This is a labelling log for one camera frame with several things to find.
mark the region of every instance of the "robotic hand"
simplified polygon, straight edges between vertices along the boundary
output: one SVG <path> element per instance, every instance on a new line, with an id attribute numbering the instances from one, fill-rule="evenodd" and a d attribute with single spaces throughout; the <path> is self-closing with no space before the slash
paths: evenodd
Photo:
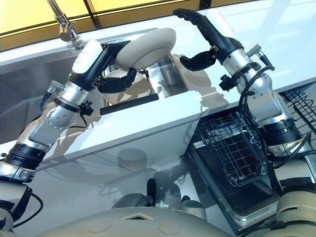
<path id="1" fill-rule="evenodd" d="M 191 59 L 181 57 L 181 63 L 197 71 L 217 59 L 231 75 L 221 77 L 221 88 L 229 91 L 236 86 L 241 94 L 239 109 L 260 139 L 272 187 L 283 195 L 277 207 L 277 223 L 267 236 L 314 236 L 315 151 L 308 142 L 310 134 L 305 138 L 300 135 L 283 99 L 272 90 L 272 80 L 264 72 L 275 68 L 259 45 L 246 53 L 240 42 L 220 34 L 206 16 L 188 9 L 177 9 L 173 14 L 196 25 L 211 46 Z M 254 54 L 266 65 L 264 68 L 251 60 Z"/>

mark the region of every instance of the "black rubber ring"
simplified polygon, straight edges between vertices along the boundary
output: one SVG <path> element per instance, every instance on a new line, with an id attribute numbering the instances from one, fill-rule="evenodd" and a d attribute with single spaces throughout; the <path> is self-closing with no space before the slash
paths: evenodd
<path id="1" fill-rule="evenodd" d="M 69 111 L 72 111 L 72 112 L 75 112 L 75 113 L 80 112 L 80 108 L 76 108 L 76 107 L 74 107 L 74 106 L 72 106 L 72 105 L 66 104 L 66 103 L 62 102 L 62 101 L 61 101 L 60 99 L 58 99 L 58 98 L 55 98 L 55 99 L 54 99 L 54 102 L 55 102 L 57 105 L 59 105 L 59 106 L 63 107 L 64 109 L 66 109 L 66 110 L 69 110 Z"/>

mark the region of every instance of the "yellow window pane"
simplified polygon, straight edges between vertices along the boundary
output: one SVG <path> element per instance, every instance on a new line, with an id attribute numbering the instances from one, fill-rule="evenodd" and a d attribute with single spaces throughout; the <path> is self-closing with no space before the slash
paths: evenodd
<path id="1" fill-rule="evenodd" d="M 151 3 L 158 0 L 91 0 L 94 10 L 105 11 L 126 6 L 134 6 L 138 4 Z"/>
<path id="2" fill-rule="evenodd" d="M 88 14 L 82 0 L 56 0 L 67 17 Z M 0 32 L 54 21 L 54 13 L 46 0 L 0 0 Z"/>

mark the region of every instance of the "wire dish rack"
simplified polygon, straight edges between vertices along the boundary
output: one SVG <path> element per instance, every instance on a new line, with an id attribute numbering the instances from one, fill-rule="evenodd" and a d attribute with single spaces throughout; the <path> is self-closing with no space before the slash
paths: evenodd
<path id="1" fill-rule="evenodd" d="M 232 186 L 243 186 L 267 174 L 266 162 L 239 112 L 211 118 L 198 125 L 195 148 L 207 145 L 221 163 Z"/>
<path id="2" fill-rule="evenodd" d="M 291 90 L 287 90 L 281 93 L 284 98 L 288 110 L 291 112 L 295 119 L 295 124 L 298 130 L 303 136 L 309 131 L 312 132 L 311 144 L 312 147 L 316 147 L 316 106 L 314 101 L 308 98 L 307 90 L 312 84 L 308 84 L 304 87 L 298 87 Z"/>

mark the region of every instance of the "robotic arm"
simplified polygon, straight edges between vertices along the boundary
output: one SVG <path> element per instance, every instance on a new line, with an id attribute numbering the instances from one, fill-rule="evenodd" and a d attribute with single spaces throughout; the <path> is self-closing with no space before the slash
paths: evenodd
<path id="1" fill-rule="evenodd" d="M 241 94 L 239 109 L 245 121 L 260 138 L 272 187 L 282 195 L 277 207 L 277 224 L 267 236 L 314 236 L 316 231 L 315 151 L 295 126 L 294 119 L 279 94 L 272 90 L 267 70 L 274 70 L 256 45 L 248 53 L 236 39 L 225 37 L 193 10 L 177 9 L 173 14 L 196 25 L 211 49 L 189 59 L 180 58 L 191 71 L 205 69 L 216 59 L 231 77 L 221 77 L 220 86 L 229 91 L 237 87 Z M 256 54 L 266 65 L 253 62 Z"/>
<path id="2" fill-rule="evenodd" d="M 137 70 L 166 56 L 175 41 L 175 31 L 164 28 L 132 42 L 100 44 L 91 40 L 87 43 L 75 60 L 67 83 L 63 86 L 53 82 L 43 96 L 41 107 L 53 93 L 58 94 L 53 102 L 24 129 L 9 154 L 1 155 L 4 159 L 0 160 L 0 237 L 3 231 L 12 231 L 21 225 L 14 226 L 13 222 L 23 215 L 31 196 L 40 200 L 24 183 L 32 181 L 46 153 L 60 134 L 72 127 L 77 115 L 83 118 L 92 114 L 92 103 L 86 100 L 89 93 L 95 88 L 101 93 L 125 91 L 134 82 Z M 118 68 L 127 71 L 126 76 L 102 77 L 113 60 Z"/>
<path id="3" fill-rule="evenodd" d="M 78 114 L 91 115 L 93 112 L 92 103 L 86 101 L 89 93 L 96 87 L 101 93 L 115 93 L 131 86 L 136 76 L 133 68 L 122 78 L 104 80 L 99 77 L 124 46 L 122 43 L 101 45 L 95 40 L 89 41 L 74 62 L 65 86 L 51 85 L 44 98 L 52 94 L 54 86 L 62 90 L 59 95 L 24 129 L 9 154 L 2 154 L 0 230 L 11 231 L 13 222 L 22 216 L 30 197 L 35 196 L 23 183 L 32 181 L 36 168 L 60 134 L 74 124 Z"/>

